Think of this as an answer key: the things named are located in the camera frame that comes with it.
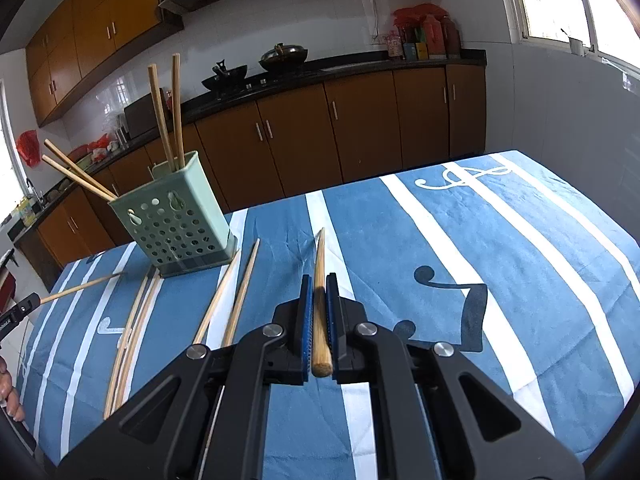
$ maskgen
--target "wooden chopstick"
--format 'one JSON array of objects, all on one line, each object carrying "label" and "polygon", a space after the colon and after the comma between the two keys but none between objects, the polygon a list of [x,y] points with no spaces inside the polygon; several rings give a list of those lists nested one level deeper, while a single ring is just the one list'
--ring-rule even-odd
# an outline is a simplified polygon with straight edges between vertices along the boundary
[{"label": "wooden chopstick", "polygon": [[180,54],[172,57],[171,100],[174,116],[175,147],[178,150],[178,169],[184,168],[184,145],[182,143],[182,112],[180,110]]},{"label": "wooden chopstick", "polygon": [[111,369],[111,380],[109,381],[109,389],[107,390],[107,400],[104,403],[104,413],[102,414],[102,418],[107,420],[107,418],[113,413],[113,402],[115,400],[116,394],[116,383],[118,381],[118,377],[120,376],[120,368],[122,367],[122,359],[124,357],[124,352],[129,345],[129,337],[131,335],[131,327],[133,326],[133,322],[136,319],[136,314],[138,312],[138,305],[140,304],[140,300],[142,300],[142,295],[144,294],[146,282],[149,280],[149,273],[153,269],[153,266],[150,266],[148,271],[145,274],[142,283],[140,283],[140,288],[138,289],[138,293],[136,294],[136,299],[131,306],[131,311],[129,312],[129,318],[127,319],[127,324],[124,327],[124,332],[122,332],[122,336],[120,337],[120,346],[118,347],[118,353],[116,354],[116,359],[113,362],[113,368]]},{"label": "wooden chopstick", "polygon": [[147,67],[147,71],[149,74],[149,84],[151,85],[151,99],[154,102],[156,121],[158,122],[158,129],[160,130],[160,138],[162,139],[164,154],[166,155],[166,161],[169,164],[169,171],[173,173],[175,171],[174,152],[171,149],[171,142],[169,141],[169,134],[167,133],[166,122],[164,121],[162,95],[158,86],[158,67],[155,63],[152,63]]},{"label": "wooden chopstick", "polygon": [[151,301],[153,296],[156,293],[156,289],[160,283],[160,273],[158,270],[154,273],[153,278],[151,279],[151,284],[149,285],[149,291],[146,295],[145,301],[140,307],[138,315],[136,316],[136,320],[134,322],[133,333],[131,338],[127,344],[127,348],[125,349],[125,357],[124,357],[124,366],[120,371],[120,381],[118,382],[118,387],[116,390],[116,398],[113,402],[113,411],[116,411],[120,406],[124,403],[124,388],[127,384],[127,376],[129,375],[129,370],[131,368],[131,364],[133,362],[133,351],[138,343],[138,339],[140,338],[140,333],[142,332],[143,320],[146,317],[146,313],[151,306]]},{"label": "wooden chopstick", "polygon": [[66,176],[68,176],[76,184],[79,184],[80,186],[84,187],[85,189],[91,191],[92,193],[95,193],[97,196],[99,196],[100,198],[105,199],[107,202],[112,202],[113,200],[115,200],[111,195],[106,194],[101,189],[98,189],[97,187],[95,187],[93,184],[89,184],[86,180],[83,180],[82,178],[77,176],[75,173],[69,171],[64,166],[60,166],[60,164],[58,164],[55,160],[50,158],[48,155],[43,155],[42,156],[42,160],[44,160],[52,168],[55,168],[56,170],[58,170],[60,173],[63,173]]},{"label": "wooden chopstick", "polygon": [[247,288],[249,287],[249,280],[251,279],[251,273],[254,271],[255,257],[258,253],[258,246],[260,245],[260,238],[255,241],[254,250],[251,251],[251,257],[249,263],[244,271],[242,282],[240,283],[240,289],[238,289],[238,296],[234,303],[234,308],[229,316],[229,321],[226,322],[225,336],[222,339],[222,346],[230,346],[234,341],[234,335],[236,334],[236,327],[238,326],[238,319],[240,318],[240,311],[242,310],[242,304],[244,303],[244,297],[246,296]]},{"label": "wooden chopstick", "polygon": [[324,298],[324,227],[318,237],[316,270],[314,271],[314,338],[311,351],[311,372],[315,377],[327,377],[334,372],[326,326]]},{"label": "wooden chopstick", "polygon": [[105,192],[107,195],[110,195],[112,198],[117,198],[116,195],[114,195],[114,193],[112,191],[110,191],[109,189],[107,189],[106,187],[104,187],[102,184],[100,184],[100,182],[98,182],[97,180],[95,180],[92,176],[88,175],[85,171],[83,171],[76,163],[74,163],[70,158],[68,158],[68,156],[66,156],[64,153],[62,153],[58,147],[51,142],[49,139],[44,139],[44,145],[49,148],[53,153],[56,154],[56,156],[62,160],[62,162],[64,162],[65,164],[68,164],[69,167],[74,170],[78,176],[80,178],[84,178],[89,184],[93,184],[95,187],[97,187],[98,189],[102,190],[103,192]]},{"label": "wooden chopstick", "polygon": [[52,294],[51,296],[47,296],[46,298],[42,298],[40,300],[40,304],[42,305],[45,303],[49,303],[49,301],[57,300],[58,298],[63,298],[67,294],[73,294],[74,292],[77,292],[78,290],[83,290],[88,286],[96,285],[97,283],[106,282],[107,280],[110,280],[111,278],[115,278],[116,276],[119,276],[121,274],[122,272],[116,272],[115,274],[111,274],[109,276],[103,276],[101,278],[98,278],[97,280],[91,280],[90,282],[83,283],[82,285],[72,286],[67,290],[63,290],[62,292],[57,292],[55,294]]},{"label": "wooden chopstick", "polygon": [[200,323],[200,327],[198,328],[198,331],[196,332],[196,337],[193,338],[193,343],[194,344],[202,343],[202,340],[204,339],[205,332],[207,331],[207,328],[209,327],[209,323],[211,321],[211,317],[213,316],[213,313],[214,313],[216,307],[218,306],[218,303],[220,302],[220,298],[222,297],[222,292],[225,290],[226,284],[228,283],[229,279],[231,279],[231,274],[232,274],[233,268],[238,263],[238,260],[240,260],[240,251],[236,251],[236,254],[234,255],[233,259],[231,260],[231,263],[229,263],[229,266],[226,268],[225,275],[222,276],[222,280],[220,280],[220,284],[218,285],[218,288],[216,289],[216,292],[213,295],[211,303],[209,303],[209,307],[208,307],[204,317],[202,318],[202,322]]}]

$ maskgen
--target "tiled backsplash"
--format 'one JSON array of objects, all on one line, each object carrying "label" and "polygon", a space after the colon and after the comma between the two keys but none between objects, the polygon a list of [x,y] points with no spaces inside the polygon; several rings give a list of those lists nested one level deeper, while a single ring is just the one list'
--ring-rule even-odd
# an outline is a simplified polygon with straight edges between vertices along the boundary
[{"label": "tiled backsplash", "polygon": [[301,44],[309,59],[383,48],[371,44],[392,28],[391,12],[429,0],[222,0],[183,17],[184,30],[139,54],[95,86],[62,118],[72,147],[109,131],[106,112],[149,92],[146,67],[158,65],[160,85],[171,86],[171,54],[181,55],[182,101],[207,90],[201,81],[221,59],[226,66],[262,72],[260,56],[276,43]]}]

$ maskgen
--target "human hand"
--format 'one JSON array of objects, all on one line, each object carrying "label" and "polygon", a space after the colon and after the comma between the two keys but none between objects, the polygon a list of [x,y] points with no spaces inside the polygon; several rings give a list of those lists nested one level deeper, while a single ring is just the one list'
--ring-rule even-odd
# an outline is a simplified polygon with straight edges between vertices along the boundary
[{"label": "human hand", "polygon": [[9,370],[6,369],[6,361],[0,357],[0,399],[6,400],[7,415],[12,416],[16,422],[24,420],[24,408],[20,404],[18,390],[14,388]]}]

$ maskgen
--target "window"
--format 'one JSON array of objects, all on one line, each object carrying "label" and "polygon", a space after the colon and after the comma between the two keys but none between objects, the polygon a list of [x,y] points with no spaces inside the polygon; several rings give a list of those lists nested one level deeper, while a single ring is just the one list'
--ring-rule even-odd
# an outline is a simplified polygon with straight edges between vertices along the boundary
[{"label": "window", "polygon": [[22,184],[24,174],[15,152],[14,138],[6,114],[4,84],[0,82],[0,221],[2,221],[25,195]]},{"label": "window", "polygon": [[599,56],[640,72],[640,38],[617,0],[514,0],[524,38],[581,40]]}]

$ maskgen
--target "white stripe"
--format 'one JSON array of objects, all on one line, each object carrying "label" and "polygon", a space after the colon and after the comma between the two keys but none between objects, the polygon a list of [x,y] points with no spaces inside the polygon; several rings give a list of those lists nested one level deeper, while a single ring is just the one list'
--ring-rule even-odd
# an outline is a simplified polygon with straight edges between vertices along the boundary
[{"label": "white stripe", "polygon": [[[124,266],[127,264],[133,249],[136,247],[136,243],[130,243],[125,249],[118,265],[113,270],[112,274],[116,272],[122,272]],[[98,305],[95,308],[94,315],[89,322],[89,325],[84,332],[84,337],[82,338],[82,344],[80,345],[80,349],[78,351],[78,355],[76,356],[76,362],[74,363],[74,371],[71,374],[71,381],[69,383],[69,387],[66,390],[66,399],[65,399],[65,410],[62,415],[62,433],[60,435],[60,458],[62,459],[69,452],[69,433],[71,430],[71,414],[74,408],[74,398],[76,392],[78,391],[78,384],[80,382],[80,376],[82,374],[82,367],[84,366],[84,362],[86,361],[87,355],[89,353],[89,346],[91,346],[91,342],[94,340],[94,335],[96,329],[98,327],[98,323],[100,323],[100,319],[102,318],[102,314],[104,313],[104,309],[109,303],[111,298],[111,294],[118,283],[118,279],[120,276],[115,276],[111,278],[107,282],[107,286],[102,292],[100,297],[100,301],[98,301]]]},{"label": "white stripe", "polygon": [[[62,281],[62,284],[60,285],[58,292],[62,292],[63,290],[65,290],[66,284],[68,283],[69,279],[71,278],[71,275],[74,273],[74,270],[76,270],[76,267],[78,266],[79,263],[80,263],[80,260],[74,262],[74,264],[71,267],[71,270],[69,270],[68,275]],[[33,363],[33,356],[35,355],[36,350],[38,348],[38,343],[40,342],[40,338],[42,337],[42,332],[44,331],[44,327],[47,325],[47,321],[49,320],[49,317],[51,316],[51,313],[53,312],[53,309],[56,306],[57,302],[58,300],[53,300],[53,303],[51,303],[51,307],[49,308],[49,310],[47,310],[47,314],[42,320],[42,324],[40,325],[40,330],[38,330],[38,333],[36,334],[36,339],[33,340],[31,353],[29,354],[27,366],[24,370],[24,375],[22,377],[22,391],[20,392],[21,404],[24,402],[24,393],[27,391],[27,380],[29,379],[29,371],[31,370],[31,364]]]},{"label": "white stripe", "polygon": [[[238,238],[238,251],[242,251],[242,240],[244,238],[244,223],[246,222],[246,213],[247,209],[236,211],[231,216],[231,221],[229,222],[229,228],[231,229],[231,232]],[[225,275],[227,269],[228,265],[220,268],[220,274],[218,275],[218,286],[220,286],[220,281]],[[220,302],[218,303],[218,306],[216,307],[215,311],[213,312],[213,316],[211,316],[211,320],[209,321],[209,328],[207,329],[207,338],[205,341],[205,345],[207,345],[212,350],[220,348],[220,345],[222,345],[222,338],[225,336],[226,324],[229,320],[229,316],[231,316],[231,310],[233,309],[234,300],[236,298],[236,286],[238,286],[239,270],[239,265],[236,265],[232,269],[230,281],[225,287],[225,290],[222,291]]]},{"label": "white stripe", "polygon": [[[89,278],[94,273],[95,267],[98,262],[101,260],[102,256],[98,256],[89,267],[89,270],[84,275],[82,279],[81,285],[84,285],[89,281]],[[60,344],[60,340],[62,339],[62,334],[65,331],[67,324],[69,323],[69,319],[71,319],[71,315],[73,314],[76,304],[80,300],[80,296],[82,296],[83,290],[78,290],[74,294],[74,298],[71,301],[71,305],[69,305],[68,310],[66,311],[65,317],[62,320],[62,323],[58,327],[58,332],[56,333],[56,338],[53,341],[53,345],[51,346],[51,350],[49,351],[49,359],[47,360],[47,365],[44,368],[44,374],[42,376],[42,382],[40,383],[40,393],[38,394],[38,404],[36,406],[36,419],[33,424],[33,437],[38,441],[40,437],[40,417],[42,416],[42,405],[44,403],[44,393],[47,389],[47,381],[49,381],[49,374],[51,373],[51,367],[53,366],[53,360],[56,357],[56,352],[58,351],[58,345]]]},{"label": "white stripe", "polygon": [[[476,270],[436,222],[436,219],[409,192],[398,177],[392,174],[382,176],[380,180],[414,221],[418,231],[427,240],[433,252],[456,283],[484,283]],[[462,290],[465,297],[467,293],[468,289]],[[487,295],[482,330],[502,366],[513,392],[513,398],[553,434],[554,429],[540,392],[533,365],[490,290]]]},{"label": "white stripe", "polygon": [[515,227],[520,234],[529,240],[534,247],[546,258],[560,277],[566,282],[576,297],[587,309],[591,322],[596,329],[596,334],[602,345],[602,349],[609,361],[616,383],[622,394],[625,405],[628,403],[634,392],[634,382],[626,368],[625,360],[620,353],[620,348],[611,333],[611,328],[607,322],[598,297],[589,286],[582,280],[571,264],[535,227],[527,222],[515,210],[513,210],[504,200],[497,196],[482,182],[478,182],[467,171],[460,168],[455,162],[446,162],[444,167],[451,170],[460,180],[465,180],[466,184],[479,196],[486,200],[504,219]]},{"label": "white stripe", "polygon": [[513,173],[519,176],[522,180],[531,184],[535,187],[540,193],[542,193],[547,199],[551,200],[554,204],[556,204],[560,209],[562,209],[565,213],[572,216],[582,227],[584,227],[587,232],[596,238],[597,241],[613,256],[618,263],[622,266],[622,269],[625,271],[626,276],[631,282],[631,286],[633,287],[638,300],[640,301],[640,282],[638,281],[638,277],[636,276],[636,272],[634,268],[631,266],[628,258],[624,255],[624,253],[611,241],[607,236],[598,229],[591,220],[589,220],[585,215],[583,215],[580,211],[578,211],[574,206],[566,202],[563,198],[556,195],[553,191],[551,191],[547,186],[542,184],[538,179],[536,179],[531,174],[524,171],[520,166],[511,162],[508,158],[505,158],[503,155],[499,153],[495,153],[491,155],[495,160],[500,162],[503,166],[509,168]]},{"label": "white stripe", "polygon": [[[309,211],[314,238],[318,238],[320,229],[324,227],[324,272],[326,274],[335,272],[338,278],[340,295],[354,300],[349,273],[342,257],[338,237],[335,234],[334,225],[326,208],[322,191],[307,193],[306,207]],[[377,478],[376,442],[373,433],[369,384],[342,384],[340,387],[342,389],[342,398],[344,399],[344,411],[347,418],[356,479],[369,480]]]},{"label": "white stripe", "polygon": [[[156,269],[154,273],[154,278],[160,274],[160,271]],[[124,395],[122,396],[122,402],[127,402],[129,399],[129,395],[131,394],[131,381],[133,380],[133,375],[136,371],[136,364],[138,362],[138,355],[140,354],[140,347],[142,346],[142,340],[145,338],[146,326],[149,324],[149,319],[151,319],[151,314],[154,312],[154,307],[156,306],[156,300],[158,299],[158,294],[160,293],[160,289],[162,288],[162,284],[164,283],[164,278],[160,278],[158,281],[158,286],[156,286],[156,290],[154,291],[153,296],[150,298],[149,308],[146,311],[145,319],[142,320],[142,327],[140,328],[140,337],[136,341],[136,346],[133,349],[133,356],[131,359],[131,366],[129,368],[129,373],[127,374],[127,381],[124,384]]]}]

